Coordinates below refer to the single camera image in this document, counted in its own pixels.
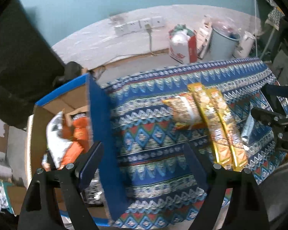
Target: cardboard box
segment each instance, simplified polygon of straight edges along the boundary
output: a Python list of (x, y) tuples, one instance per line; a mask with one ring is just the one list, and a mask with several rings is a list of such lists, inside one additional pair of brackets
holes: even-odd
[(86, 73), (54, 90), (36, 103), (33, 119), (28, 122), (26, 173), (28, 183), (41, 167), (47, 148), (46, 126), (61, 110), (68, 115), (88, 108), (93, 130), (93, 140), (104, 144), (104, 156), (99, 165), (99, 176), (106, 202), (104, 207), (89, 210), (97, 225), (111, 224), (130, 205), (119, 171), (114, 139), (110, 124), (110, 98)]
[(182, 43), (174, 44), (169, 37), (170, 49), (169, 55), (179, 61), (182, 64), (190, 64), (197, 61), (197, 49), (196, 49), (196, 35), (190, 37), (188, 45)]

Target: white container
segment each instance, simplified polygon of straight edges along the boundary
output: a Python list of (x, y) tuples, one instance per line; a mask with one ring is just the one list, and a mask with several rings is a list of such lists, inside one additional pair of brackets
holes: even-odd
[(239, 45), (235, 49), (234, 57), (246, 58), (250, 54), (251, 48), (254, 44), (255, 36), (250, 32), (244, 31), (244, 36), (240, 40)]

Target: black fabric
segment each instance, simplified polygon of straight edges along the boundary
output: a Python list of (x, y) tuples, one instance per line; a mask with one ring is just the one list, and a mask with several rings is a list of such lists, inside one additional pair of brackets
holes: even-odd
[(0, 119), (17, 128), (27, 125), (35, 102), (50, 93), (64, 75), (64, 64), (12, 0), (0, 16)]

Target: white cable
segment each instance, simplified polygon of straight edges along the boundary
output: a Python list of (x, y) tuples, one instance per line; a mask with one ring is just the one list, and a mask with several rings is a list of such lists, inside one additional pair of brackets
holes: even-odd
[(255, 7), (255, 48), (256, 48), (256, 57), (258, 57), (258, 50), (257, 50), (257, 8), (256, 8), (256, 0), (254, 0), (254, 7)]

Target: silver screw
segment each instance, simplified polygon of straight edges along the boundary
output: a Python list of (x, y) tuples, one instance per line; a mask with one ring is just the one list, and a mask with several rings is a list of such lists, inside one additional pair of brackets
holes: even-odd
[(73, 167), (74, 167), (74, 164), (73, 164), (73, 163), (68, 163), (68, 164), (66, 164), (66, 168), (67, 168), (68, 170), (71, 170)]
[(251, 170), (250, 169), (247, 169), (247, 168), (244, 168), (243, 171), (247, 174), (250, 174), (251, 173)]
[(217, 170), (219, 170), (221, 167), (222, 167), (222, 166), (221, 166), (220, 164), (218, 164), (218, 163), (215, 163), (215, 164), (214, 164), (214, 168), (217, 169)]
[(44, 171), (44, 169), (39, 168), (39, 169), (36, 170), (36, 173), (37, 173), (37, 174), (41, 174), (43, 171)]

